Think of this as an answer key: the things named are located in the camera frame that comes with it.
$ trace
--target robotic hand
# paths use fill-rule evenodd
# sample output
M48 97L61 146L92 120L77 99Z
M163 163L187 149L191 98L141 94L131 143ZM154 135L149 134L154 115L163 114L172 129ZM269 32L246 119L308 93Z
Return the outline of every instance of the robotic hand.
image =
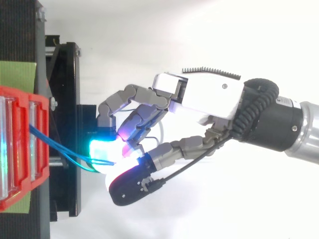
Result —
M126 143L122 152L126 159L106 177L116 205L131 204L156 191L230 139L319 164L319 106L280 97L277 85L269 80L239 79L211 68L183 69L182 74L156 75L152 88L128 85L99 105L98 134L117 134ZM140 105L116 133L114 114L132 100ZM205 137L166 142L144 153L140 142L168 111L186 112L211 127ZM194 160L167 178L152 179L152 173L181 158Z

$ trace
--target cyan light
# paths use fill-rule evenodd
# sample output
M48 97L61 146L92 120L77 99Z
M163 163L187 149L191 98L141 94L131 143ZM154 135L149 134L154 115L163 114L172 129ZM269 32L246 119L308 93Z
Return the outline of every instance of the cyan light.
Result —
M90 142L90 157L95 159L118 162L123 158L122 149L126 143L120 137L113 141L102 141L93 139ZM107 174L112 166L92 164L93 168L100 173Z

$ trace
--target white background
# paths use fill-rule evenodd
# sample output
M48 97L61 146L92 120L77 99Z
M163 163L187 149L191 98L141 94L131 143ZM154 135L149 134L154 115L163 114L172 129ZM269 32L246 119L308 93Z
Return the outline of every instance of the white background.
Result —
M81 103L99 104L154 75L207 66L273 80L319 104L316 0L42 0L46 34L82 48ZM127 114L120 113L118 120ZM163 119L165 141L204 129ZM158 135L155 127L151 135ZM152 140L145 147L154 147ZM161 172L175 171L184 160ZM318 239L319 166L229 142L160 190L115 206L104 176L83 172L82 212L59 214L53 239Z

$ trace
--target black panel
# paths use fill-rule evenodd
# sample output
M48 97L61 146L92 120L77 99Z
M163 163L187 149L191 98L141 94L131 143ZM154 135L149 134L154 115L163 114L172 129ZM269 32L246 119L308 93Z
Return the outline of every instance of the black panel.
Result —
M76 55L78 47L68 42L56 46L52 57L47 57L47 76L52 95L58 102L52 112L50 137L74 152L79 152L79 124L82 115L79 107L79 59ZM57 151L50 149L50 156L59 156ZM68 211L70 217L81 212L81 169L72 163L65 166L50 167L50 200L51 214Z
M46 35L45 36L45 46L55 47L60 44L59 35Z
M39 60L37 54L40 56L42 53L36 52L39 40L35 33L35 26L39 24L35 20L38 7L40 4L34 0L0 0L0 60ZM39 81L45 80L45 75L39 75L38 71L36 77ZM36 93L45 91L38 88ZM48 194L49 181L46 180L31 192L29 214L0 214L0 239L49 239Z
M35 0L0 0L0 60L35 62Z

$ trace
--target red plastic bin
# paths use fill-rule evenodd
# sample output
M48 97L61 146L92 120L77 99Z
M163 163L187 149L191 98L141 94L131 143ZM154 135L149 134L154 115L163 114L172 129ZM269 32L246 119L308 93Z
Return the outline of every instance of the red plastic bin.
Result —
M36 173L31 180L30 102L37 105L35 126L48 135L48 99L0 86L0 212L49 176L48 146L36 139Z

